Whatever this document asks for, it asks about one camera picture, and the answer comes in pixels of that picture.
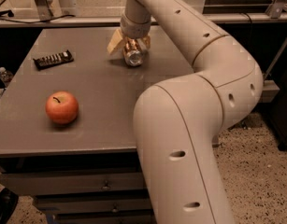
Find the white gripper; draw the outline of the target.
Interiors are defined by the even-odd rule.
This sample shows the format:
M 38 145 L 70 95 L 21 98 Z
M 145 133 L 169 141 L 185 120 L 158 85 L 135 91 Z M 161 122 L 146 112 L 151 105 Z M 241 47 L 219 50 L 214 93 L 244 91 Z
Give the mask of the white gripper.
M 148 35 L 151 28 L 150 16 L 147 17 L 146 21 L 132 21 L 123 13 L 120 27 L 121 29 L 118 28 L 115 30 L 108 43 L 107 51 L 109 55 L 112 55 L 124 47 L 126 36 L 132 39 L 141 38 L 145 48 L 151 48 L 151 37 Z

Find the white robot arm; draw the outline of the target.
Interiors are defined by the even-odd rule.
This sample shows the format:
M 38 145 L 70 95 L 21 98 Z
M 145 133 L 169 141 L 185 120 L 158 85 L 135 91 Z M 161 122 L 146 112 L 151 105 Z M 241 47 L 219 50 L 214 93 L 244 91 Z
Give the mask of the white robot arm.
M 248 116 L 263 90 L 252 56 L 182 0 L 127 0 L 108 51 L 146 38 L 157 21 L 193 68 L 136 101 L 136 150 L 157 224 L 236 224 L 213 153 L 220 131 Z

